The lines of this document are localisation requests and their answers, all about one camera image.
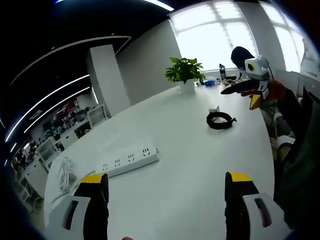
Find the white table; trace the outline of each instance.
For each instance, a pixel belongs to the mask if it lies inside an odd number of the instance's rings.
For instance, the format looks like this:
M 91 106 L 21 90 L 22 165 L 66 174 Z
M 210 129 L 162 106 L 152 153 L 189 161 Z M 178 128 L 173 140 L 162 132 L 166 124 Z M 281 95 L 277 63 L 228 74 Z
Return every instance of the white table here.
M 127 142 L 133 143 L 131 132 L 138 126 L 139 132 L 151 136 L 160 161 L 109 179 L 108 238 L 225 239 L 226 172 L 249 174 L 261 193 L 273 197 L 274 167 L 261 112 L 249 110 L 248 97 L 220 92 L 221 86 L 199 87 L 196 95 L 187 96 L 178 87 L 171 88 L 75 142 L 52 163 L 45 190 L 45 224 L 50 202 L 60 193 L 56 176 L 63 158 L 73 159 L 78 176 L 84 176 L 94 170 L 98 153 L 119 133 L 127 132 Z M 208 109 L 215 105 L 237 119 L 232 128 L 208 127 Z M 119 142 L 112 144 L 118 147 Z

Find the hand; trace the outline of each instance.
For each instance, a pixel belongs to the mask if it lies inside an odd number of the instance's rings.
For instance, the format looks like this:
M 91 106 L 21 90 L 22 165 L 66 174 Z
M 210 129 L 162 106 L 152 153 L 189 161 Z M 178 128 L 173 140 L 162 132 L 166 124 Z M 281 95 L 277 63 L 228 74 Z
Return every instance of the hand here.
M 266 98 L 267 100 L 278 100 L 280 102 L 283 101 L 285 98 L 287 92 L 287 88 L 283 86 L 280 82 L 270 79 L 269 80 L 269 95 Z M 253 95 L 253 94 L 259 94 L 259 92 L 256 89 L 252 89 L 249 91 L 245 91 L 241 93 L 242 97 Z

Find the white flower pot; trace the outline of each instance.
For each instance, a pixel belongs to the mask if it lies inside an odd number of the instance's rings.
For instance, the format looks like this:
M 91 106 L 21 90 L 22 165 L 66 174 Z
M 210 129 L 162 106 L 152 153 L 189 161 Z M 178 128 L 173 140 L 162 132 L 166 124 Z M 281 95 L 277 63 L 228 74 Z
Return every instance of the white flower pot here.
M 183 94 L 195 94 L 195 81 L 193 79 L 187 80 L 185 83 L 179 81 L 178 85 L 180 86 L 181 92 Z

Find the ceiling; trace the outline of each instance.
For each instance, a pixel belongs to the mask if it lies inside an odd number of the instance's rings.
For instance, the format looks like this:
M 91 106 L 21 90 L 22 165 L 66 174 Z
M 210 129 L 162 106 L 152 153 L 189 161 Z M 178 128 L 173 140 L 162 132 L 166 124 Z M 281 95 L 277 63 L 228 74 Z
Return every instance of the ceiling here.
M 6 1 L 4 26 L 4 72 L 0 88 L 0 118 L 7 130 L 34 104 L 57 88 L 87 72 L 86 56 L 94 46 L 112 44 L 120 50 L 127 38 L 100 39 L 59 48 L 83 40 L 106 36 L 130 36 L 128 46 L 167 18 L 169 11 L 143 0 L 31 0 Z M 199 0 L 162 0 L 181 9 Z M 42 56 L 52 52 L 43 59 Z M 30 112 L 46 111 L 59 101 L 90 86 L 86 77 L 46 99 Z M 32 122 L 26 117 L 16 132 Z

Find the white pillar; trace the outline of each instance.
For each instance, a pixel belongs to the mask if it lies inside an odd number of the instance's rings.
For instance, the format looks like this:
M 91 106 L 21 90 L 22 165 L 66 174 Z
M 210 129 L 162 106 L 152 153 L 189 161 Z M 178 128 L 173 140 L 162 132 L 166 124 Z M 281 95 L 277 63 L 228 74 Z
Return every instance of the white pillar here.
M 130 107 L 112 45 L 90 48 L 87 69 L 99 105 L 104 104 L 107 115 L 113 117 Z

